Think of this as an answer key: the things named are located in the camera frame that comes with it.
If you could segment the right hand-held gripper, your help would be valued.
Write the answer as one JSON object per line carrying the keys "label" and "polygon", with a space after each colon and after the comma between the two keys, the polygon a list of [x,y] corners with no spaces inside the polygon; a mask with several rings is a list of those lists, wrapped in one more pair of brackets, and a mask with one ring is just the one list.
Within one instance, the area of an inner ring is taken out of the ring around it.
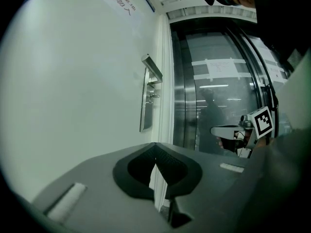
{"label": "right hand-held gripper", "polygon": [[222,138],[225,150],[235,153],[240,158],[250,158],[256,144],[262,137],[270,137],[274,130],[268,107],[259,108],[242,115],[238,125],[212,127],[210,133]]}

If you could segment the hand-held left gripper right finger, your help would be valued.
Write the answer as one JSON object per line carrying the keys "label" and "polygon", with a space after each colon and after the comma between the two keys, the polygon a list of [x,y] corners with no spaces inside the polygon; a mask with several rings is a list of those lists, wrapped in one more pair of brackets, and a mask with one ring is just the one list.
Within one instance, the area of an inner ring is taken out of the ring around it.
{"label": "hand-held left gripper right finger", "polygon": [[262,175],[262,153],[249,159],[157,143],[157,165],[172,202],[168,232],[250,232],[252,195]]}

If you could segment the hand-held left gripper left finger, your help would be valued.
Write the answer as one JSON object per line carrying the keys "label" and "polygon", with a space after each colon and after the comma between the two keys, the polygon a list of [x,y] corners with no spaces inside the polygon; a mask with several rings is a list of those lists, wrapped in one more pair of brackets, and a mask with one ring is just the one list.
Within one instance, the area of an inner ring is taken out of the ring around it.
{"label": "hand-held left gripper left finger", "polygon": [[168,223],[152,199],[129,196],[116,184],[117,162],[147,150],[142,144],[83,161],[47,185],[33,206],[53,232],[165,232]]}

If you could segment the white door with handle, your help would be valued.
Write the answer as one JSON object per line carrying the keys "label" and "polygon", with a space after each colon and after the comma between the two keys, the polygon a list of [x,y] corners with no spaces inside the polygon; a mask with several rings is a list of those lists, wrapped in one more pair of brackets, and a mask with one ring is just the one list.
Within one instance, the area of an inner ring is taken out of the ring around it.
{"label": "white door with handle", "polygon": [[131,21],[103,0],[26,0],[0,43],[0,165],[29,202],[94,156],[148,143],[145,66],[159,15]]}

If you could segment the person's right forearm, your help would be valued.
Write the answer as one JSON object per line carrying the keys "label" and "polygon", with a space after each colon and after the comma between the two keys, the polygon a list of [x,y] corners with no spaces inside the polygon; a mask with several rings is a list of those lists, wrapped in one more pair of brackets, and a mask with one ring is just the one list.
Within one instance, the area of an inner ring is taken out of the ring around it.
{"label": "person's right forearm", "polygon": [[262,148],[265,146],[268,146],[274,142],[275,138],[273,137],[262,137],[261,139],[258,140],[256,144],[256,148]]}

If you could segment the black-framed glass double door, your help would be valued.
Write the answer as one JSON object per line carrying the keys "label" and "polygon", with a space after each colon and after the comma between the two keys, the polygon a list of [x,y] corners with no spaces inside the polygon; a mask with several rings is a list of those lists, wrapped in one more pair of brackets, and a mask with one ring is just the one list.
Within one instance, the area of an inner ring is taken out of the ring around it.
{"label": "black-framed glass double door", "polygon": [[[238,19],[199,18],[171,24],[174,62],[174,133],[173,143],[189,150],[232,156],[219,147],[217,137],[210,133],[214,126],[237,125],[242,115],[267,106],[274,130],[270,137],[290,132],[291,126],[279,109],[272,111],[272,100],[266,89],[275,91],[285,83],[273,82],[267,63],[250,40],[258,37],[256,25]],[[280,63],[277,66],[290,70]],[[238,72],[250,72],[251,78],[220,78],[195,80],[195,74],[208,73],[204,66],[192,67],[192,62],[205,59],[244,59],[236,64]]]}

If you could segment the taped white paper notice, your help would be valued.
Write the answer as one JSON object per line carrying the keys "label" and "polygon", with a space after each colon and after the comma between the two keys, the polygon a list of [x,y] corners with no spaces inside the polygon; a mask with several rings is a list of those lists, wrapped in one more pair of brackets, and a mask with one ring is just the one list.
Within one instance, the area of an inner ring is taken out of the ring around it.
{"label": "taped white paper notice", "polygon": [[204,66],[208,73],[195,74],[195,80],[220,79],[220,78],[251,78],[250,72],[238,72],[236,64],[246,64],[244,59],[213,59],[194,61],[191,63],[193,68]]}

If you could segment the taped paper with red print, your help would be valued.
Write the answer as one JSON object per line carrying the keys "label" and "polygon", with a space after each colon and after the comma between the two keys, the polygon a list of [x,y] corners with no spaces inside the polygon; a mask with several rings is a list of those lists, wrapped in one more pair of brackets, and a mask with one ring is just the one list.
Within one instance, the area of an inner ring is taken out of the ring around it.
{"label": "taped paper with red print", "polygon": [[285,71],[282,68],[271,64],[267,64],[266,67],[273,82],[285,83],[287,81]]}

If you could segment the blank taped white paper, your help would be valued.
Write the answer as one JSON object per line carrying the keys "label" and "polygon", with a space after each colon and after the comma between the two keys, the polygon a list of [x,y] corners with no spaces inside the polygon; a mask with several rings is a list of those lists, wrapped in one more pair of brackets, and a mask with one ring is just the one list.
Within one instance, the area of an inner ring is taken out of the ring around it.
{"label": "blank taped white paper", "polygon": [[250,40],[253,42],[257,50],[259,51],[261,57],[267,64],[277,66],[277,60],[275,59],[274,54],[269,50],[262,40],[258,37],[249,36]]}

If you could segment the person's black jacket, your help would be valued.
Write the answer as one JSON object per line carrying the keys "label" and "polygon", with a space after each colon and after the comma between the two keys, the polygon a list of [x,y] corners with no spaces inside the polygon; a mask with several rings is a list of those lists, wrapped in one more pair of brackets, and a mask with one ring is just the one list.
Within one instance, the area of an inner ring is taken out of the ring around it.
{"label": "person's black jacket", "polygon": [[311,48],[311,0],[254,0],[260,38],[292,68]]}

